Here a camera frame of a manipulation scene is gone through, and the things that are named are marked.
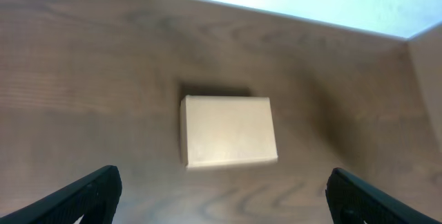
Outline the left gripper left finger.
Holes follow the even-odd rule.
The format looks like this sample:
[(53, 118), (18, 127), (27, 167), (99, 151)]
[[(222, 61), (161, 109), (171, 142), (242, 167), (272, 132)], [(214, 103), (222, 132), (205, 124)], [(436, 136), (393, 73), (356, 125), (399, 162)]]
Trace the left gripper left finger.
[(2, 223), (112, 223), (122, 180), (118, 168), (106, 165), (60, 190), (1, 218)]

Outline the cardboard box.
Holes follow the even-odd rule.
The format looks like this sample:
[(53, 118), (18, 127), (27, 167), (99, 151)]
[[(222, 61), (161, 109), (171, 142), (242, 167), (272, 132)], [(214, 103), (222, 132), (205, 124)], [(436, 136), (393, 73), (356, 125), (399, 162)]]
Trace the cardboard box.
[(270, 99), (185, 96), (180, 103), (180, 148), (187, 169), (277, 162)]

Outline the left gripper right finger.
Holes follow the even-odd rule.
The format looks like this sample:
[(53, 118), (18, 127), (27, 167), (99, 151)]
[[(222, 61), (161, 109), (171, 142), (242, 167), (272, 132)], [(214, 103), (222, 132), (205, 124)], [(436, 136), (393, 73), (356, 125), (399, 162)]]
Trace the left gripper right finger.
[(325, 190), (334, 224), (441, 224), (342, 168)]

